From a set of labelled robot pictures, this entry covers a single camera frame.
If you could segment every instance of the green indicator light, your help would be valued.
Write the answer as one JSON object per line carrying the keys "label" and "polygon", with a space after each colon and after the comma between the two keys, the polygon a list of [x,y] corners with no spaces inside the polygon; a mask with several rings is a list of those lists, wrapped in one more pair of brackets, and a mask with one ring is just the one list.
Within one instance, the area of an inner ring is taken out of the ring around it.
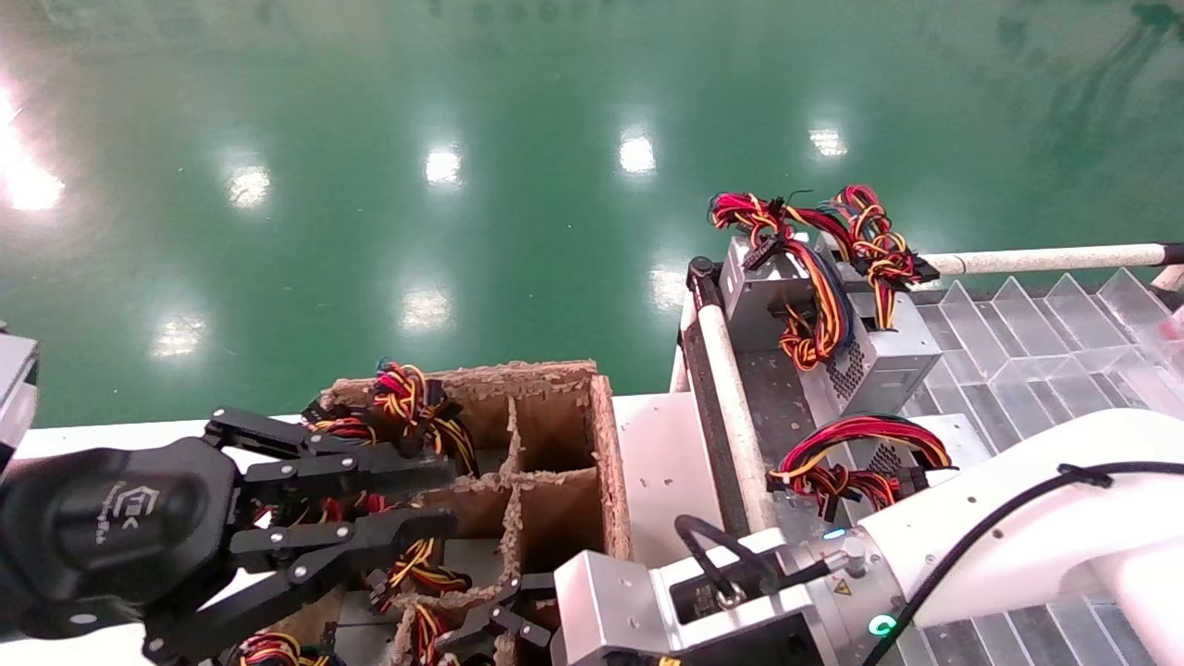
{"label": "green indicator light", "polygon": [[892,615],[876,615],[868,622],[868,630],[874,636],[887,636],[888,632],[896,626],[896,619]]}

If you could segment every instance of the white table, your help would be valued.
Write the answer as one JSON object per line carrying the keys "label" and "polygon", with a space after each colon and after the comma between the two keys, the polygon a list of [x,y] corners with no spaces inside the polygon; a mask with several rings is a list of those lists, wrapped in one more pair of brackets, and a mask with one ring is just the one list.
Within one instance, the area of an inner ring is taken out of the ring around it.
{"label": "white table", "polygon": [[[629,518],[635,558],[661,566],[687,557],[674,533],[674,519],[691,513],[720,524],[715,484],[690,393],[655,393],[613,398],[620,455],[624,460]],[[296,421],[296,416],[277,417]],[[118,425],[84,425],[32,430],[17,459],[46,457],[92,448],[148,449],[200,435],[205,420]],[[225,449],[239,468],[268,461],[237,449]],[[268,574],[239,571],[217,597],[230,595]],[[0,664],[71,664],[148,666],[140,655],[143,628],[112,627],[64,641],[18,641],[0,645]]]}

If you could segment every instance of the green floor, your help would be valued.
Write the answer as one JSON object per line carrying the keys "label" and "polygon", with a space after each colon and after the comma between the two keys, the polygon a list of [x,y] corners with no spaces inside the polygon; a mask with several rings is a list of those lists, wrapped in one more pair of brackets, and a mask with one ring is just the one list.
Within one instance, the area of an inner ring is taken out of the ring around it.
{"label": "green floor", "polygon": [[721,190],[869,182],[929,251],[1184,239],[1182,34],[1101,0],[8,0],[0,319],[44,342],[40,425],[290,412],[387,354],[663,390]]}

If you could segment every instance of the white pole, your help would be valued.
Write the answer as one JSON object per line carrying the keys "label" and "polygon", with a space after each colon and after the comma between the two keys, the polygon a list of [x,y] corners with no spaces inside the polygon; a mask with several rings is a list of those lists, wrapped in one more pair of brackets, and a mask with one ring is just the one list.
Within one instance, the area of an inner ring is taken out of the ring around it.
{"label": "white pole", "polygon": [[707,363],[715,379],[715,393],[719,398],[720,414],[723,416],[723,429],[728,435],[728,447],[732,449],[736,478],[740,480],[740,497],[744,500],[748,530],[759,532],[777,527],[772,495],[765,492],[765,461],[760,455],[757,427],[753,425],[752,412],[748,411],[748,397],[745,396],[740,369],[732,352],[732,339],[728,337],[728,324],[723,319],[723,310],[719,306],[703,306],[699,310],[699,326],[703,332]]}
{"label": "white pole", "polygon": [[1000,250],[995,252],[950,252],[921,258],[942,275],[971,273],[1024,273],[1029,270],[1076,270],[1173,263],[1179,245],[1139,243],[1088,248],[1047,248],[1042,250]]}

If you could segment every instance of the cardboard box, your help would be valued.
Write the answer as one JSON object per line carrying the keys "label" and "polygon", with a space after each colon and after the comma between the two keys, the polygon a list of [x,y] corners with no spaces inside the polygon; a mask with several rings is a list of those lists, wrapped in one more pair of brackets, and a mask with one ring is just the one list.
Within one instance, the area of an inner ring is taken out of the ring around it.
{"label": "cardboard box", "polygon": [[[430,377],[443,380],[448,395],[464,406],[461,418],[472,434],[482,475],[457,479],[419,500],[451,507],[461,539],[500,539],[496,552],[468,549],[475,552],[466,555],[496,562],[450,565],[462,571],[466,565],[483,571],[500,566],[501,574],[496,584],[465,593],[397,597],[391,613],[404,613],[405,620],[388,653],[395,664],[408,662],[411,657],[408,620],[416,603],[456,626],[469,608],[493,598],[520,574],[553,571],[585,549],[632,557],[612,390],[596,363],[515,361]],[[321,402],[326,406],[368,405],[373,386],[372,378],[339,379]],[[448,558],[448,544],[444,549]],[[549,615],[553,623],[554,614]],[[349,661],[349,641],[350,634],[339,635],[339,653],[350,666],[377,666]],[[495,660],[498,665],[519,662],[513,639],[497,641]]]}

